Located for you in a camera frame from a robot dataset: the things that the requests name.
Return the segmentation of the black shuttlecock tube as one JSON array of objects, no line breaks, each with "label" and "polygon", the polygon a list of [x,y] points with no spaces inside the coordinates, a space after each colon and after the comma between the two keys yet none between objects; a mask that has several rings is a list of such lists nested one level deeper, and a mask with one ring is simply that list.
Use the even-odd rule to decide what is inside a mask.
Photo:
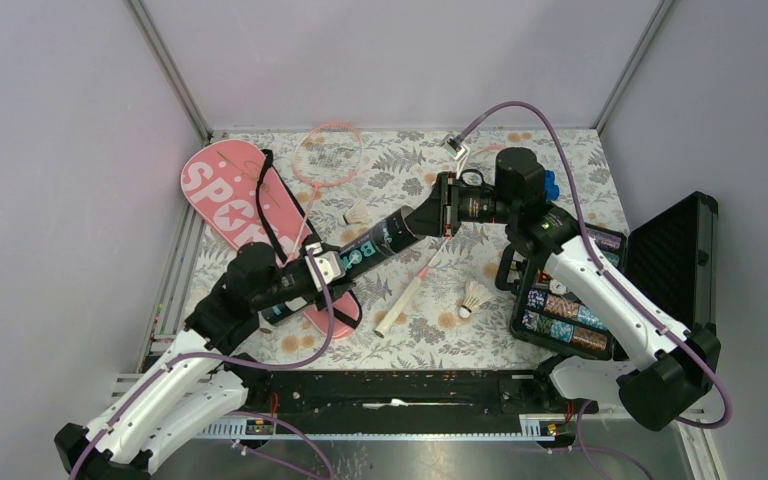
[{"label": "black shuttlecock tube", "polygon": [[[355,281],[365,273],[423,240],[424,235],[415,235],[406,225],[405,217],[414,209],[403,206],[386,218],[380,220],[369,230],[344,245],[339,250],[343,265],[347,271],[347,279],[351,288],[339,299],[332,301],[334,306],[335,329],[343,327],[356,329],[363,319],[363,312],[358,299],[351,292]],[[327,306],[318,308],[315,304],[308,305],[297,311],[292,311],[286,304],[272,309],[259,311],[261,317],[272,325],[276,325],[293,313],[304,312],[312,322],[319,321],[323,330],[328,329]]]}]

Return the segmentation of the white shuttlecock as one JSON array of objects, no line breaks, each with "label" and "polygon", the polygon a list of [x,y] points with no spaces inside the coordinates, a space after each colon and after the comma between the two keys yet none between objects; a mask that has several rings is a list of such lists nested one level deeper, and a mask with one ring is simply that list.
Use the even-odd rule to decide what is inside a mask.
[{"label": "white shuttlecock", "polygon": [[493,298],[494,294],[483,283],[471,280],[465,284],[464,294],[458,307],[458,317],[468,319],[482,305]]},{"label": "white shuttlecock", "polygon": [[361,225],[370,221],[368,206],[362,201],[356,202],[342,214],[343,225]]}]

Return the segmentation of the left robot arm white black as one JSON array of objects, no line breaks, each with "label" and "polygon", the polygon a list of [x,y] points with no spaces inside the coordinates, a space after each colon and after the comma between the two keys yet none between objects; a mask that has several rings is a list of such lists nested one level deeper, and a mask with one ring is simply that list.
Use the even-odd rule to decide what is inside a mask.
[{"label": "left robot arm white black", "polygon": [[249,243],[197,305],[161,357],[113,405],[87,425],[68,423],[54,442],[72,479],[148,479],[184,443],[221,416],[269,401],[270,385],[252,372],[288,371],[318,360],[322,345],[294,363],[235,355],[266,311],[322,306],[326,338],[336,328],[334,302],[349,288],[336,246],[309,243],[280,266],[268,243]]}]

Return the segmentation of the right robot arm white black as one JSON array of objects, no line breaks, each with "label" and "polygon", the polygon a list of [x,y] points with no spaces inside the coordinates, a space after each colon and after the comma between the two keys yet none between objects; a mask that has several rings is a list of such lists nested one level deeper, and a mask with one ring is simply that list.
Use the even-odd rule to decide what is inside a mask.
[{"label": "right robot arm white black", "polygon": [[722,385],[714,327],[689,329],[603,259],[580,222],[549,200],[546,171],[533,151],[501,150],[494,185],[439,173],[429,197],[406,217],[413,233],[434,237],[452,237],[464,222],[504,225],[509,243],[527,260],[521,284],[546,271],[607,326],[628,357],[560,361],[533,386],[543,410],[557,412],[572,399],[621,405],[639,425],[660,431]]}]

